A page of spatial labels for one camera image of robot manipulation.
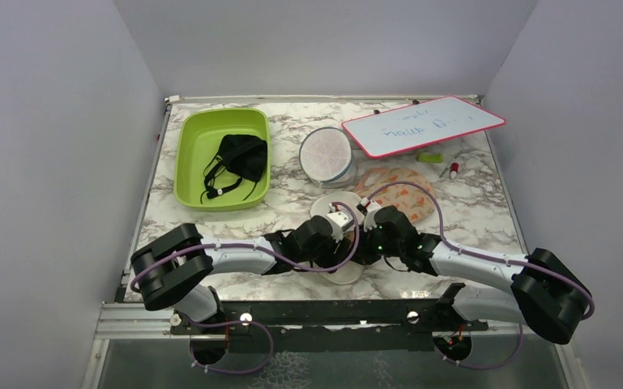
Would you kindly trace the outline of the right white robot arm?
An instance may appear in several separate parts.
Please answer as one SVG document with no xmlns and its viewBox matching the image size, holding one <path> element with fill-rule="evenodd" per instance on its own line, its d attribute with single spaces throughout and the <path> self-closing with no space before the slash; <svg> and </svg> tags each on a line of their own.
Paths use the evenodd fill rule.
<svg viewBox="0 0 623 389">
<path fill-rule="evenodd" d="M 435 308 L 437 323 L 454 330 L 465 321 L 492 319 L 531 328 L 568 344 L 594 302 L 588 288 L 550 250 L 499 254 L 420 233 L 394 206 L 365 211 L 361 249 L 367 261 L 397 258 L 409 271 L 474 282 Z"/>
</svg>

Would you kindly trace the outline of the black bra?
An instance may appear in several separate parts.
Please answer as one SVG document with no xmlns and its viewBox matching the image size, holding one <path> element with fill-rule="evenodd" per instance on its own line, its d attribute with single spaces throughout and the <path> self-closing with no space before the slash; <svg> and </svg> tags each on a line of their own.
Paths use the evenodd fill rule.
<svg viewBox="0 0 623 389">
<path fill-rule="evenodd" d="M 254 135 L 225 135 L 217 153 L 203 170 L 204 191 L 200 196 L 214 199 L 227 194 L 244 181 L 253 182 L 252 189 L 242 200 L 247 200 L 257 188 L 258 183 L 267 171 L 267 142 Z M 228 186 L 215 187 L 216 179 L 223 173 L 237 175 L 237 180 Z"/>
</svg>

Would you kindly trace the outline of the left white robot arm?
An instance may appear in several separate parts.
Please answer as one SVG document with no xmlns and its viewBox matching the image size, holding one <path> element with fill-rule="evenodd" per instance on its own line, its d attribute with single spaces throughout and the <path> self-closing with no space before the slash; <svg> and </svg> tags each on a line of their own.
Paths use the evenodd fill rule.
<svg viewBox="0 0 623 389">
<path fill-rule="evenodd" d="M 202 284 L 207 276 L 334 272 L 356 253 L 359 241 L 348 233 L 359 231 L 347 212 L 314 216 L 295 229 L 249 240 L 204 236 L 195 224 L 186 223 L 132 254 L 129 287 L 142 296 L 146 310 L 172 307 L 209 333 L 219 328 L 225 314 L 215 289 Z"/>
</svg>

